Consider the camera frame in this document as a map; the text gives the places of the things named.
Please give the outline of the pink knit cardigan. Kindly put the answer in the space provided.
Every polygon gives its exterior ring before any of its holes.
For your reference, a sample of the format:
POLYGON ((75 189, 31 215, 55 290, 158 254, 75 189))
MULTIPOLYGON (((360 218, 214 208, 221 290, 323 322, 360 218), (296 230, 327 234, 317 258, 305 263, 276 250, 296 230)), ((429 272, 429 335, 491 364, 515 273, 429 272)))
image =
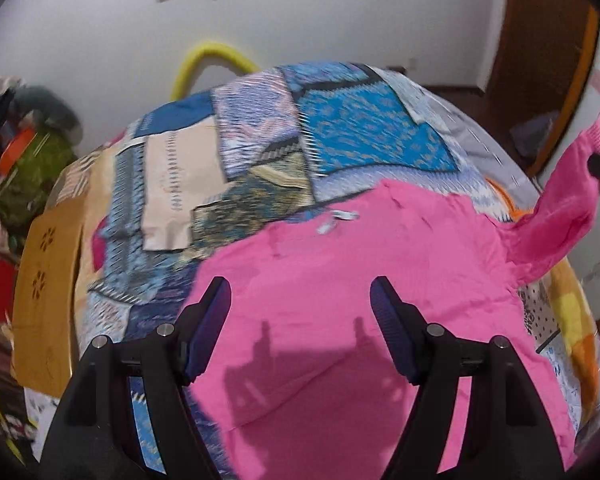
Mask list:
POLYGON ((600 122, 559 159, 530 214, 505 223, 467 197, 385 180, 330 214, 279 221, 201 263, 190 302, 211 281, 232 304, 192 395, 241 479, 377 479, 417 389, 415 344, 451 335, 506 337, 539 393, 564 464, 574 429, 553 367, 524 327, 521 286, 560 263, 595 222, 600 122))

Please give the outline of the grey striped bed sheet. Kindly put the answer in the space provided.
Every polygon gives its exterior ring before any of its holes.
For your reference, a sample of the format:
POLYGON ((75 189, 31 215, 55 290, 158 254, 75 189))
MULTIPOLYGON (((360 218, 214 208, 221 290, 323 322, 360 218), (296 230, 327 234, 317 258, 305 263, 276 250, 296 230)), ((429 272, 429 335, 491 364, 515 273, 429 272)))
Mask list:
POLYGON ((426 122, 438 133, 453 138, 477 169, 495 181, 521 209, 530 209, 539 192, 504 148, 478 122, 451 102, 394 70, 372 70, 396 92, 416 122, 426 122))

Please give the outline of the orange yellow fleece blanket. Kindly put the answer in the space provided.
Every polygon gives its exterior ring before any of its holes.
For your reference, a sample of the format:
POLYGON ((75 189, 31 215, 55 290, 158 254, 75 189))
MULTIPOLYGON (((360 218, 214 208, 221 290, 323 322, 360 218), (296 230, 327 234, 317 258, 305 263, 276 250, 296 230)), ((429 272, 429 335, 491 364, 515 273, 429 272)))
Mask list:
POLYGON ((600 388, 594 320, 567 260, 592 228, 599 190, 589 177, 554 177, 530 217, 517 223, 486 181, 468 195, 429 196, 389 182, 370 194, 407 206, 401 226, 424 219, 440 230, 425 261, 449 284, 418 272, 401 278, 398 289, 460 338, 508 338, 524 383, 565 446, 596 407, 600 388))

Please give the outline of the wooden lap desk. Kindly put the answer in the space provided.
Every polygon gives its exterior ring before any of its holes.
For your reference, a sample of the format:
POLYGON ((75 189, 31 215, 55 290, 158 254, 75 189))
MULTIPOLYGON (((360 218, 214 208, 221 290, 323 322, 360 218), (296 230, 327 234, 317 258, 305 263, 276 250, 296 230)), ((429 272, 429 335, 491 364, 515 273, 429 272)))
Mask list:
POLYGON ((59 398, 76 360, 73 321, 84 199, 36 218, 24 244, 12 310, 12 374, 23 387, 59 398))

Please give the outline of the brown wooden door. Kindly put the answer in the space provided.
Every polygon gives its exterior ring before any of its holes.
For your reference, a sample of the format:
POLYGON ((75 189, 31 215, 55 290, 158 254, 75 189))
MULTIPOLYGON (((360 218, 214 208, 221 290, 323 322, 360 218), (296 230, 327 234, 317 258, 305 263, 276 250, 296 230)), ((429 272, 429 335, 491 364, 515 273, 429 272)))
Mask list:
POLYGON ((564 104, 591 8, 588 0, 506 0, 486 119, 526 174, 564 104))

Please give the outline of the red box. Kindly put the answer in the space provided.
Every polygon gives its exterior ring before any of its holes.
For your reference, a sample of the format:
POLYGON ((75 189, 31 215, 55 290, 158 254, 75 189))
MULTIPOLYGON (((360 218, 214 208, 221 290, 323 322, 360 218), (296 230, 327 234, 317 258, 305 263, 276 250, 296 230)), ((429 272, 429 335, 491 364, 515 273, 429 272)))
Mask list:
POLYGON ((0 259, 0 324, 6 324, 12 319, 16 278, 16 266, 0 259))

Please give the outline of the green storage bag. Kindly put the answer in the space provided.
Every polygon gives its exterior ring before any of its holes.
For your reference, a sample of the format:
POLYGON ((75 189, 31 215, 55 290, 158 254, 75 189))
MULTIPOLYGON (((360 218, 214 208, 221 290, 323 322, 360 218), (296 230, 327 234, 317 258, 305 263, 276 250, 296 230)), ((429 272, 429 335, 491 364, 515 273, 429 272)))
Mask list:
POLYGON ((0 220, 6 229, 28 226, 44 209, 61 171, 76 160, 70 143, 42 128, 0 184, 0 220))

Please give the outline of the patchwork patterned bed cover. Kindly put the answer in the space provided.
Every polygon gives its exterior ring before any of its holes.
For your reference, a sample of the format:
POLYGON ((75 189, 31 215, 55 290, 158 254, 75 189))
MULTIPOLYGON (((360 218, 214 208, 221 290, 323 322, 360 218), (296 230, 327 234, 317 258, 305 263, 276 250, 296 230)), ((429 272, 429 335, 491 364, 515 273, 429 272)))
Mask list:
POLYGON ((163 105, 98 155, 76 284, 79 336, 136 337, 175 312, 201 261, 275 221, 391 179, 442 195, 489 182, 453 138, 416 124, 372 66, 301 63, 163 105))

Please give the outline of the orange box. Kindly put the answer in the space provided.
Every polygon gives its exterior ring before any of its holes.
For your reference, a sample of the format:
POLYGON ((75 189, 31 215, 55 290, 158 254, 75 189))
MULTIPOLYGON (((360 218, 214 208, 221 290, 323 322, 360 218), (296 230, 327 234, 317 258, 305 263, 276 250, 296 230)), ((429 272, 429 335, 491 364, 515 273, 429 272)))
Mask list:
POLYGON ((35 137, 35 130, 31 127, 21 129, 17 135, 9 142, 7 148, 0 158, 0 176, 4 177, 9 174, 16 161, 29 146, 35 137))

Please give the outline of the yellow foam tube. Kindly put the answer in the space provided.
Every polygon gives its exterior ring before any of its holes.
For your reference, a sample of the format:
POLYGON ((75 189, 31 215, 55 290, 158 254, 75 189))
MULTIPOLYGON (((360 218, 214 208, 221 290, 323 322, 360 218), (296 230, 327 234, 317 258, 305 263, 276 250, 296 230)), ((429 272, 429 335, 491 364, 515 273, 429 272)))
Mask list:
POLYGON ((236 77, 260 72, 260 66, 228 44, 203 41, 190 49, 176 73, 170 93, 171 101, 186 98, 202 72, 211 66, 221 66, 236 77))

